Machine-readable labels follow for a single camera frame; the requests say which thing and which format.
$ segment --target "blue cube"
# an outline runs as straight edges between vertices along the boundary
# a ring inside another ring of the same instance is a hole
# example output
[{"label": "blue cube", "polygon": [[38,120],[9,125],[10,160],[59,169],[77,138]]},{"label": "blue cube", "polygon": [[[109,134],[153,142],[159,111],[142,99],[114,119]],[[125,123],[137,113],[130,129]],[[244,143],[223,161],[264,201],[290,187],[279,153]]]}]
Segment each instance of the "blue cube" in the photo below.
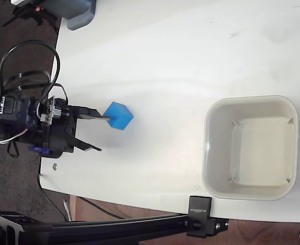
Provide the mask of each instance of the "blue cube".
[{"label": "blue cube", "polygon": [[133,119],[133,115],[125,105],[113,102],[108,107],[104,116],[109,116],[109,125],[116,129],[124,130]]}]

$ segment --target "gray object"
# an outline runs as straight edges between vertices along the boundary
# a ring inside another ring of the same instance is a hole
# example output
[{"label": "gray object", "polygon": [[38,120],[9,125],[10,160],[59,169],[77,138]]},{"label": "gray object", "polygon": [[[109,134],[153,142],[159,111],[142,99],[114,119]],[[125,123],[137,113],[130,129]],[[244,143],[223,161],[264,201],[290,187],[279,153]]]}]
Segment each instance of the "gray object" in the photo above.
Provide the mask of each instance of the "gray object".
[{"label": "gray object", "polygon": [[41,7],[68,20],[67,28],[76,30],[89,24],[95,14],[96,0],[46,0]]}]

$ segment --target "black wire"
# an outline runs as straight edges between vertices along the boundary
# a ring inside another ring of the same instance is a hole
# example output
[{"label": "black wire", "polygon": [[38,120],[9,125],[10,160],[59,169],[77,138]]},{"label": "black wire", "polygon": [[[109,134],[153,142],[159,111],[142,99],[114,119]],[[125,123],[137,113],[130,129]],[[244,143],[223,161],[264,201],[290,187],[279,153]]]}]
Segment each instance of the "black wire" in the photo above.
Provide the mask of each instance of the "black wire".
[{"label": "black wire", "polygon": [[[5,92],[16,92],[16,91],[22,91],[22,90],[34,89],[34,88],[44,88],[43,89],[43,91],[44,91],[49,86],[48,82],[40,82],[39,80],[24,80],[24,81],[22,81],[22,83],[25,83],[25,82],[39,82],[39,83],[30,84],[30,85],[20,85],[20,83],[18,83],[18,86],[9,88],[9,89],[5,90]],[[67,96],[67,93],[66,93],[63,85],[56,83],[55,86],[61,87],[63,89],[65,99],[66,99],[66,104],[68,105],[68,96]]]},{"label": "black wire", "polygon": [[43,191],[42,186],[40,184],[40,175],[41,175],[41,161],[40,161],[40,165],[39,165],[39,175],[38,175],[38,185],[40,187],[40,190],[42,192],[42,194],[44,195],[44,197],[48,200],[48,202],[55,208],[55,210],[60,214],[60,216],[62,216],[62,218],[68,222],[68,219],[66,218],[66,216],[56,207],[56,205],[49,199],[49,197],[47,196],[47,194]]},{"label": "black wire", "polygon": [[46,98],[46,96],[48,95],[48,93],[50,92],[50,90],[53,88],[54,84],[57,81],[58,75],[59,75],[59,71],[60,71],[60,59],[59,59],[59,55],[57,53],[57,51],[55,50],[55,48],[53,46],[51,46],[50,44],[44,42],[44,41],[40,41],[40,40],[29,40],[29,41],[25,41],[25,42],[21,42],[17,45],[15,45],[14,47],[12,47],[2,58],[1,64],[0,64],[0,99],[2,98],[3,94],[4,94],[4,63],[6,61],[6,59],[8,58],[8,56],[17,48],[22,47],[24,45],[28,45],[28,44],[38,44],[38,45],[42,45],[46,48],[48,48],[49,50],[51,50],[56,58],[57,61],[57,69],[56,69],[56,73],[54,76],[53,81],[51,82],[50,86],[48,87],[48,89],[45,91],[44,94],[41,95],[39,104]]},{"label": "black wire", "polygon": [[119,216],[117,216],[117,215],[111,213],[111,212],[108,212],[107,210],[105,210],[105,209],[99,207],[97,204],[95,204],[95,203],[93,203],[93,202],[91,202],[91,201],[89,201],[89,200],[87,200],[87,199],[85,199],[85,198],[82,198],[82,197],[78,197],[78,198],[80,198],[80,199],[83,200],[84,202],[87,202],[88,204],[92,205],[93,207],[99,209],[100,211],[102,211],[102,212],[108,214],[109,216],[112,216],[112,217],[117,218],[117,219],[124,219],[124,218],[122,218],[122,217],[119,217]]},{"label": "black wire", "polygon": [[[9,83],[14,82],[16,79],[20,79],[20,78],[24,78],[24,77],[29,77],[29,76],[32,76],[32,75],[45,75],[47,77],[48,82],[50,83],[50,74],[47,71],[45,71],[45,70],[31,70],[31,71],[26,71],[26,72],[22,72],[22,73],[16,74],[16,75],[11,76],[10,78],[6,79],[4,81],[4,87],[6,85],[8,85]],[[25,81],[27,81],[27,80],[19,82],[18,84],[13,85],[12,87],[17,86],[19,84],[22,84]]]},{"label": "black wire", "polygon": [[65,95],[65,99],[66,99],[66,105],[68,105],[68,96],[67,93],[65,91],[65,88],[63,87],[63,85],[61,85],[60,83],[56,83],[55,86],[57,87],[61,87],[63,89],[64,95]]}]

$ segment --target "white bowl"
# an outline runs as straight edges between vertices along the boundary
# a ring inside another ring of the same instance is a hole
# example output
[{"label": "white bowl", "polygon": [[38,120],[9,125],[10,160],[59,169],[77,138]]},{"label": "white bowl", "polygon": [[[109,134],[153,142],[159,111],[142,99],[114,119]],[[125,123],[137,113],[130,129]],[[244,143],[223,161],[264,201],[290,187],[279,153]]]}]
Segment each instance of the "white bowl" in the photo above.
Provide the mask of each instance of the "white bowl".
[{"label": "white bowl", "polygon": [[277,200],[293,187],[298,115],[285,97],[223,99],[208,111],[202,179],[214,197]]}]

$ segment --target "tabletop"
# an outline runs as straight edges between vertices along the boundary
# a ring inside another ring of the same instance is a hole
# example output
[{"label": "tabletop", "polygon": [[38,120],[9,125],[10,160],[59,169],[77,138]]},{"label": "tabletop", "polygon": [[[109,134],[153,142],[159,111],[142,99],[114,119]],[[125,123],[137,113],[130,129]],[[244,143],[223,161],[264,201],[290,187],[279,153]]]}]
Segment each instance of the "tabletop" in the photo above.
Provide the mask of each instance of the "tabletop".
[{"label": "tabletop", "polygon": [[69,103],[104,113],[115,101],[134,119],[124,131],[79,120],[77,138],[103,151],[43,158],[43,188],[187,213],[190,195],[210,196],[202,183],[208,109],[222,98],[278,94],[299,116],[293,189],[277,201],[213,199],[211,216],[300,222],[300,1],[98,0],[89,25],[66,25],[58,83]]}]

